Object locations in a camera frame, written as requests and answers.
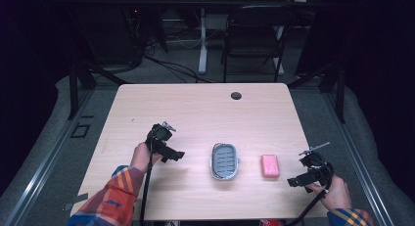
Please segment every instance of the chair backrest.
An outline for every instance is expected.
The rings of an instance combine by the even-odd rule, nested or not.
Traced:
[[[296,15],[285,6],[248,5],[232,11],[228,16],[227,25],[243,26],[277,26],[291,25]]]

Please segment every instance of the hand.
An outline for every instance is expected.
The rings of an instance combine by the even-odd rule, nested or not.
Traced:
[[[314,191],[315,194],[319,194],[324,190],[324,187],[314,183],[309,184],[306,187]],[[351,199],[347,183],[339,176],[333,175],[329,193],[326,194],[321,202],[330,211],[335,208],[351,208]]]
[[[155,164],[156,161],[161,159],[161,155],[153,154],[152,164]],[[140,143],[134,149],[134,155],[132,156],[130,165],[136,167],[137,169],[143,171],[143,173],[147,172],[148,165],[150,160],[150,151],[147,148],[146,143]]]

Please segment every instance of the pink block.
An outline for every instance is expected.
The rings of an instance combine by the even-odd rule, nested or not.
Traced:
[[[264,177],[278,177],[280,170],[278,169],[278,159],[275,155],[263,155],[261,157],[262,175]]]

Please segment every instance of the person's left hand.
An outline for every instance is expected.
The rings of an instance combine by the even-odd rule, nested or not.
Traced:
[[[159,154],[153,154],[152,164],[155,164],[156,161],[161,159],[162,156]],[[130,165],[141,170],[143,173],[147,172],[148,165],[150,160],[150,151],[147,148],[146,143],[140,143],[134,149],[134,155],[131,159]]]

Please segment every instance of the light wood tabletop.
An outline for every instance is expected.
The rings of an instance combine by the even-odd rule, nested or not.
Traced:
[[[234,92],[242,98],[234,100]],[[290,92],[281,83],[120,86],[79,194],[91,197],[102,189],[119,165],[130,163],[134,147],[145,141],[153,124],[163,121],[177,130],[167,145],[186,154],[155,164],[146,220],[295,218],[313,199],[303,187],[287,182],[306,172],[299,153],[308,145]],[[216,180],[210,173],[217,143],[237,149],[241,162],[232,180]],[[278,178],[262,177],[262,155],[277,156]],[[71,214],[83,203],[76,203]],[[318,203],[307,217],[326,213]]]

